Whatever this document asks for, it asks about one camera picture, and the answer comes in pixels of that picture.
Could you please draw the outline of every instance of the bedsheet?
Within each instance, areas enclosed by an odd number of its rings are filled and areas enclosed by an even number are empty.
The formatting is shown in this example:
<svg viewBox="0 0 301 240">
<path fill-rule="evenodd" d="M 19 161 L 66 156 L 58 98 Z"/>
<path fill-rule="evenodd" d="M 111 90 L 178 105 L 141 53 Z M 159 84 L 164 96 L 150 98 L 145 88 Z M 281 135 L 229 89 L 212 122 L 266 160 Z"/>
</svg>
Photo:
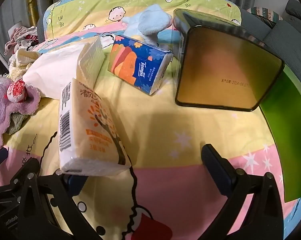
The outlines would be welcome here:
<svg viewBox="0 0 301 240">
<path fill-rule="evenodd" d="M 34 50 L 45 53 L 101 36 L 106 59 L 94 90 L 109 104 L 132 163 L 129 170 L 114 177 L 89 177 L 79 196 L 73 198 L 79 210 L 103 239 L 198 239 L 226 201 L 201 162 L 201 146 L 211 143 L 235 168 L 255 175 L 272 172 L 286 218 L 296 201 L 284 203 L 278 152 L 259 108 L 248 113 L 177 106 L 172 65 L 152 96 L 107 71 L 114 35 L 122 34 L 126 27 L 120 19 L 108 19 L 111 9 L 124 8 L 130 16 L 154 2 L 169 13 L 191 4 L 191 9 L 241 23 L 239 8 L 226 0 L 63 0 L 46 11 L 47 40 Z M 171 33 L 170 29 L 159 33 L 160 42 L 169 43 Z M 42 175 L 59 167 L 58 104 L 42 98 L 38 111 L 22 128 L 4 136 L 9 157 L 0 166 L 0 185 L 8 183 L 29 157 L 41 161 Z M 231 232 L 239 229 L 251 199 L 246 198 Z M 58 208 L 53 210 L 61 227 L 69 231 Z"/>
</svg>

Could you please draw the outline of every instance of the square tissue box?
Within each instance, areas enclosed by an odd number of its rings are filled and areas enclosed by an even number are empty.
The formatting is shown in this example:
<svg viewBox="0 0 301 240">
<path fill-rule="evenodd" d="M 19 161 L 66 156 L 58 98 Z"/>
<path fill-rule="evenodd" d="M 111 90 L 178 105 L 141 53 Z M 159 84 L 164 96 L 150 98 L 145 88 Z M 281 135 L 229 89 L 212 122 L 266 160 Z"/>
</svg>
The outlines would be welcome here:
<svg viewBox="0 0 301 240">
<path fill-rule="evenodd" d="M 131 166 L 108 106 L 74 78 L 61 93 L 58 139 L 63 173 L 111 176 Z"/>
<path fill-rule="evenodd" d="M 151 95 L 159 89 L 172 53 L 130 37 L 117 35 L 108 71 Z"/>
</svg>

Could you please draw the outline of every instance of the pink towel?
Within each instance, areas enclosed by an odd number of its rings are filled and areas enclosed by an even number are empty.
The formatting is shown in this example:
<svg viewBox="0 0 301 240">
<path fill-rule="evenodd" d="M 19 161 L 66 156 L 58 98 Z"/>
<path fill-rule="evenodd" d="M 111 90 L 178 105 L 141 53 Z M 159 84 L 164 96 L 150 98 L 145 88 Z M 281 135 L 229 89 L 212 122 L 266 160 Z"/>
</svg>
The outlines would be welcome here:
<svg viewBox="0 0 301 240">
<path fill-rule="evenodd" d="M 3 133 L 10 125 L 12 113 L 33 114 L 38 109 L 40 93 L 37 88 L 26 85 L 28 98 L 24 102 L 13 103 L 7 99 L 7 89 L 12 80 L 6 77 L 0 78 L 0 148 L 3 146 Z"/>
</svg>

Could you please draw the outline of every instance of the cloth pile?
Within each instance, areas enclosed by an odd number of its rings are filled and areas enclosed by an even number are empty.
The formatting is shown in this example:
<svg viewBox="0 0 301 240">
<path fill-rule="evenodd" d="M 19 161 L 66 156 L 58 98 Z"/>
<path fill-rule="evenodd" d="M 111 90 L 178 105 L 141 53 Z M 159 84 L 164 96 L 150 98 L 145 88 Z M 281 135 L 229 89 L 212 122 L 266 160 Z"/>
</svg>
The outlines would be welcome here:
<svg viewBox="0 0 301 240">
<path fill-rule="evenodd" d="M 19 77 L 23 76 L 40 55 L 37 51 L 18 49 L 9 59 L 9 77 L 12 81 L 15 82 Z"/>
<path fill-rule="evenodd" d="M 3 133 L 7 131 L 11 123 L 11 114 L 19 113 L 22 115 L 34 114 L 38 109 L 40 101 L 40 93 L 37 88 L 26 85 L 28 97 L 25 101 L 14 103 L 8 100 L 7 90 L 12 84 L 12 80 L 7 77 L 0 78 L 0 148 L 3 146 Z M 8 132 L 17 131 L 24 120 L 24 116 L 17 117 L 14 115 L 13 122 L 17 122 L 15 128 L 11 128 Z"/>
<path fill-rule="evenodd" d="M 37 27 L 32 26 L 26 28 L 22 26 L 15 28 L 10 36 L 10 41 L 5 44 L 4 55 L 12 53 L 15 54 L 19 48 L 28 49 L 29 47 L 38 44 Z"/>
</svg>

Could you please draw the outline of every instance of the clothes pile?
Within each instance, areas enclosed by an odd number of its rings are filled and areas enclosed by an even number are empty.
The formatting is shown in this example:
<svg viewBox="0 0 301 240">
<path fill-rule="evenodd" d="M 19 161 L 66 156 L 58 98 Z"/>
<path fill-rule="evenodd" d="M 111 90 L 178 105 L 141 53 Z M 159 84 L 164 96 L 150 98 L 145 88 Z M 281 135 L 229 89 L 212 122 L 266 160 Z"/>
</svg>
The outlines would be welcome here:
<svg viewBox="0 0 301 240">
<path fill-rule="evenodd" d="M 15 54 L 18 49 L 28 50 L 38 44 L 37 27 L 15 28 L 10 36 L 10 41 L 5 44 L 4 55 Z"/>
</svg>

